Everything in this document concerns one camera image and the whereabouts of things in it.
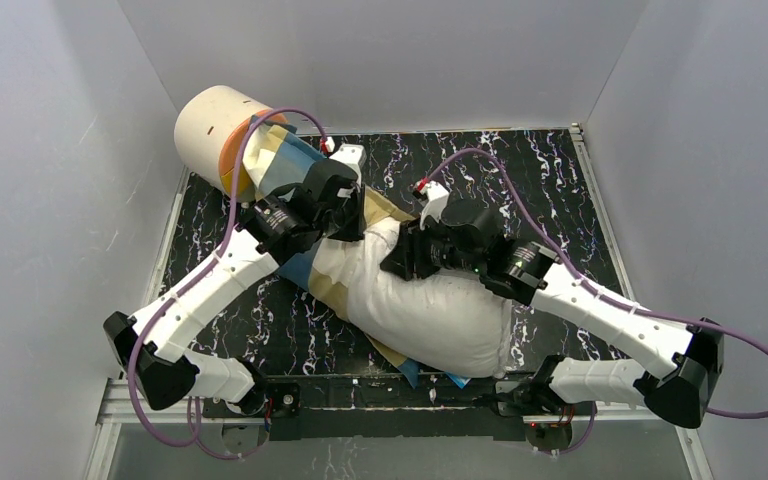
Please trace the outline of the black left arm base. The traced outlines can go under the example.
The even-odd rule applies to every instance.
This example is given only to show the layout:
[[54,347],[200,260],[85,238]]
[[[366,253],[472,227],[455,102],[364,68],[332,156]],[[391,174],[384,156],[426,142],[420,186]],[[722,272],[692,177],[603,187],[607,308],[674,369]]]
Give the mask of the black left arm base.
[[276,420],[294,419],[301,410],[301,385],[297,381],[264,377],[238,403],[208,399],[201,415],[220,426],[221,442],[228,453],[243,453],[263,446]]

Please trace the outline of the white pillow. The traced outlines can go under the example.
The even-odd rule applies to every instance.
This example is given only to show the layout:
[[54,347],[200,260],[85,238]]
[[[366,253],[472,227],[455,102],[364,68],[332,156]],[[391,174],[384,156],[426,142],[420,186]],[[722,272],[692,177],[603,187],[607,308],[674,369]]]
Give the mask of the white pillow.
[[400,224],[387,217],[363,240],[323,240],[313,256],[309,292],[358,327],[410,383],[425,365],[465,378],[499,376],[510,345],[512,303],[477,279],[441,271],[406,281],[381,269]]

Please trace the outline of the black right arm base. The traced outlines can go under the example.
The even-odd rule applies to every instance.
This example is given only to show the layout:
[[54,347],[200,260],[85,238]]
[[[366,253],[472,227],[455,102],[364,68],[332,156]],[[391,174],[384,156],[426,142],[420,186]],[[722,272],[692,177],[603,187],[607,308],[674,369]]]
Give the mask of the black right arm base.
[[569,403],[549,387],[548,374],[498,381],[490,393],[472,401],[503,418],[519,417],[526,441],[536,453],[557,458],[580,448],[590,437],[598,413],[595,402]]

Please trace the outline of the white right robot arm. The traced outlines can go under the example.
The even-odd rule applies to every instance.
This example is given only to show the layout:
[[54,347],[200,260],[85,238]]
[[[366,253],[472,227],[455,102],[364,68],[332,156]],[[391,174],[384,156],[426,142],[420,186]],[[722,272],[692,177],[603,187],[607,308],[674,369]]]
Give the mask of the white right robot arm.
[[472,273],[493,294],[570,322],[627,354],[616,361],[550,355],[529,382],[502,394],[516,406],[561,412],[582,402],[643,405],[683,428],[702,423],[723,368],[723,336],[651,320],[611,291],[588,291],[551,249],[504,233],[501,216],[456,200],[438,216],[401,223],[382,270],[404,280],[442,269]]

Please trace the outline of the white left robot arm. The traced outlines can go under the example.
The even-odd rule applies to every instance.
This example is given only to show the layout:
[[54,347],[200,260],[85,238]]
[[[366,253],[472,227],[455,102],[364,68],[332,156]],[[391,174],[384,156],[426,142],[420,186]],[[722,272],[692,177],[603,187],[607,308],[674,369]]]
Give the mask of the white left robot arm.
[[237,297],[323,238],[358,241],[365,222],[365,156],[357,149],[315,162],[300,182],[253,203],[227,242],[168,292],[103,328],[129,380],[153,410],[187,397],[245,402],[263,386],[243,360],[191,350],[195,337]]

